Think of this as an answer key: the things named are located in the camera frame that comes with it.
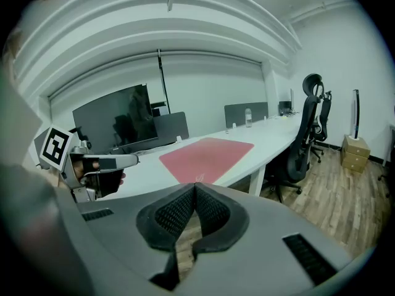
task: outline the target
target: wooden floor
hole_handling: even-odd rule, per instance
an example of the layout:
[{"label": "wooden floor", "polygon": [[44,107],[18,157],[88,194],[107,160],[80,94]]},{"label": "wooden floor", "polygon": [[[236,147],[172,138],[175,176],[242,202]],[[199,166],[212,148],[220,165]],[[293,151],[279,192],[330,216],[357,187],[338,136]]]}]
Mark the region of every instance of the wooden floor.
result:
[{"label": "wooden floor", "polygon": [[[300,214],[342,245],[354,258],[373,247],[391,213],[390,200],[386,198],[386,181],[377,177],[386,170],[368,161],[365,171],[356,173],[340,165],[340,152],[323,148],[321,163],[311,156],[310,170],[298,183],[303,192],[281,187],[284,204]],[[250,177],[231,186],[248,192]],[[261,197],[277,200],[269,189]],[[177,258],[180,279],[193,266],[191,245],[201,238],[199,218],[196,213],[177,242]]]}]

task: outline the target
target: pink desk mat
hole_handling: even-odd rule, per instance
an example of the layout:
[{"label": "pink desk mat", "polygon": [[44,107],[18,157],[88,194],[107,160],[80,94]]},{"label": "pink desk mat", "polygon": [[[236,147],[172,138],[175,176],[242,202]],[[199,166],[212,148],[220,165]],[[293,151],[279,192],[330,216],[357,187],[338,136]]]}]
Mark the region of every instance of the pink desk mat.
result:
[{"label": "pink desk mat", "polygon": [[203,138],[159,159],[180,183],[214,183],[253,147],[245,142]]}]

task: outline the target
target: black slot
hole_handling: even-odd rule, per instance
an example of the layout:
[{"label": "black slot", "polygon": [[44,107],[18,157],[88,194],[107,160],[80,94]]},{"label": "black slot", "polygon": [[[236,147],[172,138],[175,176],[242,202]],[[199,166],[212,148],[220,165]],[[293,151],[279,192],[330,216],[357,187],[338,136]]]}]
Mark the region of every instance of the black slot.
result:
[{"label": "black slot", "polygon": [[114,214],[113,211],[109,208],[105,208],[103,210],[95,210],[94,212],[82,213],[82,217],[85,221],[96,220],[98,218],[103,218],[109,215]]},{"label": "black slot", "polygon": [[336,270],[303,238],[295,234],[283,238],[315,285],[325,282],[336,274]]}]

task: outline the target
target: clear water bottle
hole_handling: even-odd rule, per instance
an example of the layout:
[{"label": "clear water bottle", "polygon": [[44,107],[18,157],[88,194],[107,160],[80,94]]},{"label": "clear water bottle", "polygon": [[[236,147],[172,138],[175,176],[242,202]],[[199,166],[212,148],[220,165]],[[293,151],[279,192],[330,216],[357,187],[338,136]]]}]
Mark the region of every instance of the clear water bottle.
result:
[{"label": "clear water bottle", "polygon": [[251,109],[246,109],[246,127],[252,126],[252,113]]}]

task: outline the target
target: monitor screen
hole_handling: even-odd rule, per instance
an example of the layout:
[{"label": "monitor screen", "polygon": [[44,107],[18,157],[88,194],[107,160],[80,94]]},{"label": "monitor screen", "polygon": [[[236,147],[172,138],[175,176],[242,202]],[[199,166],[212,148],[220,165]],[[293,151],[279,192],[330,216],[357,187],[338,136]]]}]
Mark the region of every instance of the monitor screen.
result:
[{"label": "monitor screen", "polygon": [[73,111],[81,140],[95,153],[157,138],[146,85],[120,90]]}]

